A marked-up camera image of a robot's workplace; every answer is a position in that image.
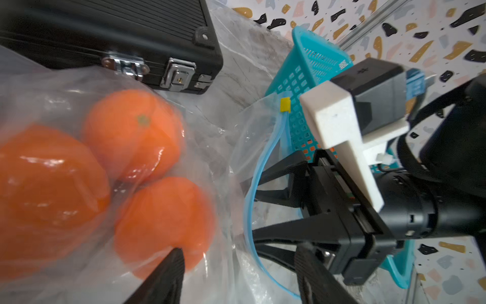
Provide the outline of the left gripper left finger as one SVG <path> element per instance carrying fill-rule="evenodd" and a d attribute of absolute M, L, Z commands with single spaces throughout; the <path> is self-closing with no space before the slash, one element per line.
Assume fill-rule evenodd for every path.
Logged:
<path fill-rule="evenodd" d="M 124 304 L 179 304 L 185 270 L 183 251 L 174 248 Z"/>

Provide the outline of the teal plastic basket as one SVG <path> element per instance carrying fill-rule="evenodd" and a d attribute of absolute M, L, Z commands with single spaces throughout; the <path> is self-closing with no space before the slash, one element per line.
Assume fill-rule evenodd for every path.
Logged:
<path fill-rule="evenodd" d="M 310 194 L 310 164 L 314 160 L 315 153 L 319 149 L 327 150 L 335 155 L 338 162 L 339 159 L 334 148 L 323 149 L 321 145 L 318 144 L 315 136 L 312 135 L 310 128 L 306 123 L 305 115 L 302 112 L 299 98 L 310 89 L 325 81 L 329 81 L 341 72 L 344 72 L 358 63 L 353 63 L 351 58 L 336 45 L 329 43 L 326 39 L 304 28 L 296 27 L 292 31 L 292 39 L 294 46 L 267 92 L 268 94 L 290 94 L 289 109 L 283 112 L 283 119 L 277 126 L 277 140 L 287 138 L 290 144 L 290 154 L 295 151 L 302 151 L 308 161 L 308 189 L 302 207 L 298 208 L 302 211 L 302 219 L 304 219 L 308 217 L 305 214 L 305 203 Z M 264 169 L 262 165 L 258 165 L 258 179 L 260 179 L 265 170 L 266 169 Z M 255 194 L 257 189 L 259 189 L 259 187 L 253 186 L 249 192 L 250 201 L 252 202 L 256 201 Z M 253 254 L 255 257 L 261 259 L 261 257 L 257 256 L 257 252 L 252 242 L 253 238 L 250 236 L 249 244 Z M 324 266 L 325 262 L 330 262 L 334 257 L 330 252 L 325 252 L 323 255 L 319 255 L 317 248 L 315 246 L 313 247 L 315 255 L 321 260 L 321 263 Z"/>

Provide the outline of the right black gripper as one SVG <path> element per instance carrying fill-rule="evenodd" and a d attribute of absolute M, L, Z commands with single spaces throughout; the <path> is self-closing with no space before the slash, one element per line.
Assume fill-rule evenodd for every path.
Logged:
<path fill-rule="evenodd" d="M 265 170 L 255 200 L 301 208 L 308 189 L 308 161 L 295 151 Z M 271 243 L 309 242 L 319 255 L 334 257 L 325 266 L 344 277 L 346 285 L 362 285 L 376 268 L 388 271 L 397 285 L 409 285 L 414 264 L 414 241 L 437 230 L 437 201 L 425 181 L 405 171 L 375 175 L 385 204 L 376 212 L 327 150 L 319 149 L 310 164 L 310 194 L 304 219 L 252 231 L 257 256 L 294 272 L 296 251 Z"/>

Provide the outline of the clear zip-top bag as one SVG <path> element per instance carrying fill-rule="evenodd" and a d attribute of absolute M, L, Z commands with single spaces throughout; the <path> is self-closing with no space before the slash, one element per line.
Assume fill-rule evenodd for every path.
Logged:
<path fill-rule="evenodd" d="M 287 155 L 283 94 L 219 129 L 104 68 L 1 49 L 2 303 L 295 303 L 256 259 L 258 178 Z"/>

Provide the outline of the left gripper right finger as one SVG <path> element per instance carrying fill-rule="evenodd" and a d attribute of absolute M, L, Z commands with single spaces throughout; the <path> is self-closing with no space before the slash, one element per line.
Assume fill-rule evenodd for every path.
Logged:
<path fill-rule="evenodd" d="M 319 261 L 310 243 L 297 246 L 294 266 L 302 303 L 357 303 Z"/>

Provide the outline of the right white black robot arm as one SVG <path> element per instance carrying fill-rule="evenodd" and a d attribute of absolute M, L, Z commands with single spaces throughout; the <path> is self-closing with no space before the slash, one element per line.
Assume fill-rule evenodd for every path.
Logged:
<path fill-rule="evenodd" d="M 320 145 L 267 167 L 283 113 L 245 182 L 253 256 L 348 286 L 379 267 L 410 285 L 415 239 L 473 236 L 485 251 L 485 76 L 423 105 L 432 77 L 367 60 L 299 95 Z"/>

